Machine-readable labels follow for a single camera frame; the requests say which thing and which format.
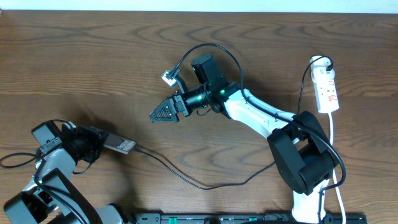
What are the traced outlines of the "Galaxy smartphone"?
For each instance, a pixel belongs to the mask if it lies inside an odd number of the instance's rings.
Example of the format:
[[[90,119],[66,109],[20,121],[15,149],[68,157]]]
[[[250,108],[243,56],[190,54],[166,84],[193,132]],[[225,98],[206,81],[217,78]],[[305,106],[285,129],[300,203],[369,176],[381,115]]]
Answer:
[[[105,148],[120,152],[122,154],[129,154],[136,147],[136,145],[136,141],[113,133],[108,133],[108,136],[103,144]]]

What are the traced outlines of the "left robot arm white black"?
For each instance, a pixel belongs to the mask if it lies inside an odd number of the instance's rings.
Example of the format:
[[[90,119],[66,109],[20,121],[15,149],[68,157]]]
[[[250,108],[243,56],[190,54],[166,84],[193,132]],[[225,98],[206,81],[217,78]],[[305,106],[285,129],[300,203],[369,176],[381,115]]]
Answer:
[[[93,164],[107,147],[118,150],[121,137],[92,126],[75,126],[70,121],[45,121],[32,129],[40,144],[34,154],[36,171],[31,181],[4,204],[12,223],[40,223],[51,213],[61,214],[52,223],[129,223],[114,203],[95,208],[71,183],[79,161]]]

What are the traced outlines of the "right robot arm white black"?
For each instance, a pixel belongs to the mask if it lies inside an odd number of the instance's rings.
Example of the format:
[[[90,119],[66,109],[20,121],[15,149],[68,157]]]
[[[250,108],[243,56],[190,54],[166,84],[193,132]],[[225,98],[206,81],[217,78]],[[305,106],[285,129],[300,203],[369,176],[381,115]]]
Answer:
[[[324,193],[331,187],[329,180],[341,158],[316,117],[308,111],[294,114],[278,110],[242,84],[227,81],[211,54],[195,58],[191,66],[199,86],[189,90],[177,65],[166,70],[163,81],[180,89],[156,107],[150,120],[176,123],[179,113],[190,116],[194,110],[209,106],[215,113],[249,126],[267,139],[279,174],[294,192],[294,220],[324,222]]]

